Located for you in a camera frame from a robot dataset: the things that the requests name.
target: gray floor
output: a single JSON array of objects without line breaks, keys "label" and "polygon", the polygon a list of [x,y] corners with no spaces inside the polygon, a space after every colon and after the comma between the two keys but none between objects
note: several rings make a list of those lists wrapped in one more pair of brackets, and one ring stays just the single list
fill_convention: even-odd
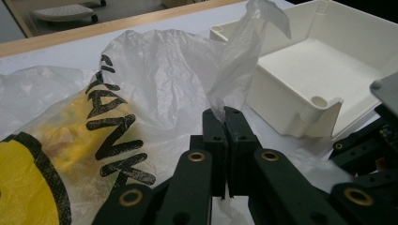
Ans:
[{"label": "gray floor", "polygon": [[[82,4],[92,8],[97,13],[98,23],[105,23],[135,15],[166,9],[161,4],[161,0],[106,0],[106,7],[100,5],[100,1],[93,1]],[[77,27],[93,24],[90,18],[75,22],[54,22],[48,24],[44,21],[35,19],[38,35],[51,34],[58,31],[69,30]]]}]

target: crumpled plastic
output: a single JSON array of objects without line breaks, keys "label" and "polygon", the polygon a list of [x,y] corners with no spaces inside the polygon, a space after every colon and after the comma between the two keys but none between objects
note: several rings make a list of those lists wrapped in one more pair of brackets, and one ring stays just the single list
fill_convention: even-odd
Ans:
[{"label": "crumpled plastic", "polygon": [[89,71],[61,67],[0,76],[0,222],[89,224],[113,188],[169,178],[205,109],[222,119],[224,105],[242,106],[267,22],[282,21],[289,35],[274,3],[247,9],[226,44],[127,31],[89,82]]}]

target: white plastic bag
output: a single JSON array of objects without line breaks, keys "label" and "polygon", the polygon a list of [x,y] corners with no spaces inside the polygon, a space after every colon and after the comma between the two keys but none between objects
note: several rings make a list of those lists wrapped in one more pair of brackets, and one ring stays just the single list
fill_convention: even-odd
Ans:
[{"label": "white plastic bag", "polygon": [[[261,17],[257,31],[253,18]],[[103,51],[100,71],[80,92],[75,81],[86,76],[73,69],[0,77],[0,115],[8,117],[0,127],[0,173],[7,174],[0,177],[0,222],[88,224],[112,188],[169,178],[190,136],[202,132],[205,109],[222,119],[224,105],[242,106],[268,21],[282,22],[289,35],[282,11],[261,0],[249,2],[226,44],[177,30],[128,31]],[[32,103],[10,103],[18,98]]]}]

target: white plastic tray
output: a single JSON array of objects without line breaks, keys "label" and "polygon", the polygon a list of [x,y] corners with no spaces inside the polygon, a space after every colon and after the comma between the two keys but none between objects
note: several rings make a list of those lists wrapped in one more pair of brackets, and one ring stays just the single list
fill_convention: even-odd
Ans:
[{"label": "white plastic tray", "polygon": [[292,38],[268,25],[248,103],[281,134],[336,138],[378,103],[370,84],[398,71],[398,25],[325,0],[284,12]]}]

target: plastic bag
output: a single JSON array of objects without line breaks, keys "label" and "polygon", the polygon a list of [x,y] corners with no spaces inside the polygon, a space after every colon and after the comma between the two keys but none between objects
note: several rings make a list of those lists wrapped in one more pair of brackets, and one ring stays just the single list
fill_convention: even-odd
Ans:
[{"label": "plastic bag", "polygon": [[[128,31],[103,51],[80,92],[81,71],[34,67],[0,77],[0,113],[9,116],[0,138],[13,132],[0,143],[0,222],[89,224],[113,188],[169,178],[190,136],[201,133],[205,109],[222,119],[223,105],[242,106],[264,39],[266,26],[253,25],[261,16],[288,24],[275,4],[253,0],[226,44],[177,30]],[[23,83],[35,74],[48,79]],[[58,76],[68,91],[39,92]],[[21,92],[10,94],[7,83]],[[18,108],[15,97],[41,107]]]}]

